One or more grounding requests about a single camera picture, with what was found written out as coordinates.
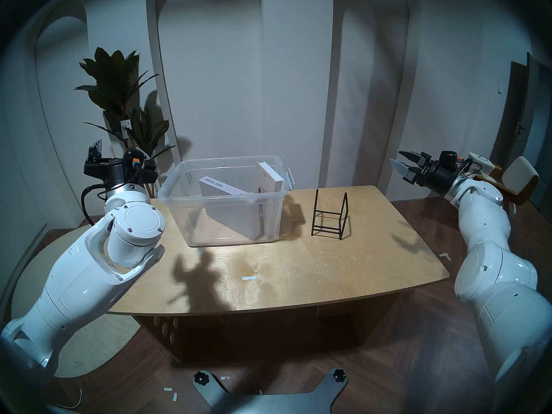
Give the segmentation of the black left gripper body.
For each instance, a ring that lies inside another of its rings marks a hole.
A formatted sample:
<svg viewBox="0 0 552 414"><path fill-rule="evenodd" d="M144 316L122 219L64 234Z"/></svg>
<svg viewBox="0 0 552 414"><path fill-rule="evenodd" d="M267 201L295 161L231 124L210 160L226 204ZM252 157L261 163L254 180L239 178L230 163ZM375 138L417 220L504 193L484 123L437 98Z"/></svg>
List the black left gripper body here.
<svg viewBox="0 0 552 414"><path fill-rule="evenodd" d="M155 183L156 164L139 149L126 149L122 158L89 160L84 164L84 174L103 182L106 189L115 189L126 184Z"/></svg>

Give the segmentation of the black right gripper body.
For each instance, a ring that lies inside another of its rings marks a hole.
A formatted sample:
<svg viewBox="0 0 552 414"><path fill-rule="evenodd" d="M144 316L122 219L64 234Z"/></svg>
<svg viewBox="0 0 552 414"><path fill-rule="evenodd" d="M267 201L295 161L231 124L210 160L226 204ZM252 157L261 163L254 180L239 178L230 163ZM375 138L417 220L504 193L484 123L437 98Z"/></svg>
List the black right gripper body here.
<svg viewBox="0 0 552 414"><path fill-rule="evenodd" d="M459 175L459 156L456 152L441 152L437 160L421 152L421 157L425 159L424 165L418 163L420 172L416 178L416 184L426 187L444 197L451 189L454 181Z"/></svg>

